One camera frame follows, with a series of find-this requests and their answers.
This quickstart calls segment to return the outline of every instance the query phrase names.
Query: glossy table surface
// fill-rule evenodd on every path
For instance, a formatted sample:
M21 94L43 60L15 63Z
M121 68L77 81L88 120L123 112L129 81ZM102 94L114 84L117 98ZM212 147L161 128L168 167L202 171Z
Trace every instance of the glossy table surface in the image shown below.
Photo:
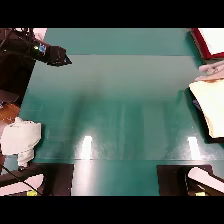
M204 143L187 89L200 75L188 35L48 29L73 64L35 65L20 112L43 124L34 161L74 164L72 195L158 195L161 164L211 164L224 177L223 145Z

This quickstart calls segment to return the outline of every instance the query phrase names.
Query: white towel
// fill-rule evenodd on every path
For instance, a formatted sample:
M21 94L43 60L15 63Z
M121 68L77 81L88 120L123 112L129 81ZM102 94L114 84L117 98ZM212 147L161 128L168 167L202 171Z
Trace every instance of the white towel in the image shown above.
M1 137L3 155L18 154L18 165L27 166L34 158L34 146L41 139L41 124L33 121L23 121L16 117L15 122L7 125Z
M224 137L224 80L198 81L189 85L198 100L213 138Z

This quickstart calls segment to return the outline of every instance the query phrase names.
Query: green table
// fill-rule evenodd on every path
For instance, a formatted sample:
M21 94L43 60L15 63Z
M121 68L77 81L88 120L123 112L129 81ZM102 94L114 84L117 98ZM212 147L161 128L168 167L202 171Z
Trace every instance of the green table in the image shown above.
M224 177L187 90L200 59L185 29L49 29L46 41L73 64L37 62L20 117L43 124L34 162L75 165L72 195L158 195L159 164Z

